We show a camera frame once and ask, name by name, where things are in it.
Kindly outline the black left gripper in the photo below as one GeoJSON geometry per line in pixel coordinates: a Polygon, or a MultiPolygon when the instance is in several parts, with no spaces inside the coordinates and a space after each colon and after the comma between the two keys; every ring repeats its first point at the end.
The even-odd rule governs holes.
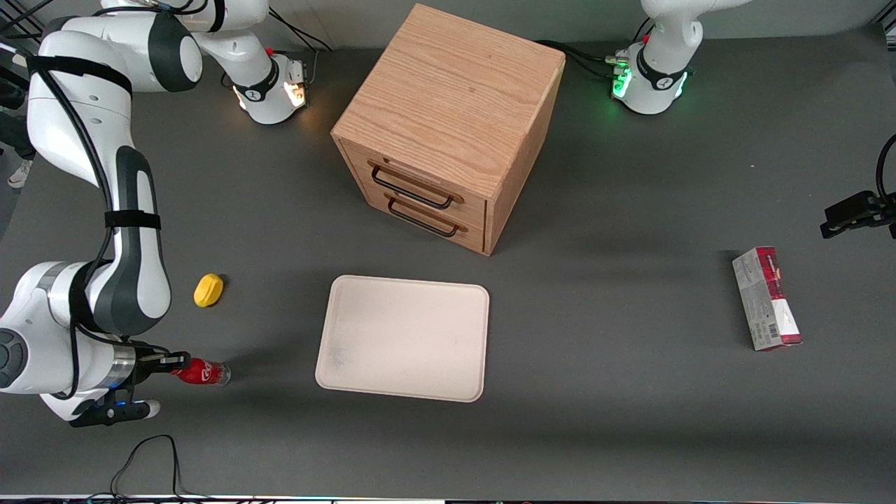
{"type": "Polygon", "coordinates": [[[823,239],[831,239],[848,230],[887,227],[895,239],[895,192],[880,197],[870,190],[857,192],[825,210],[820,224],[823,239]]]}

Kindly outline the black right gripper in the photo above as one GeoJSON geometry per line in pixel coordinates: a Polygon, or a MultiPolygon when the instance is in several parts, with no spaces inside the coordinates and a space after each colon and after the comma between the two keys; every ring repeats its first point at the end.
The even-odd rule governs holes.
{"type": "Polygon", "coordinates": [[[171,370],[185,370],[191,364],[191,354],[172,352],[146,342],[135,342],[136,361],[132,368],[132,386],[137,386],[156,374],[169,374],[171,370]]]}

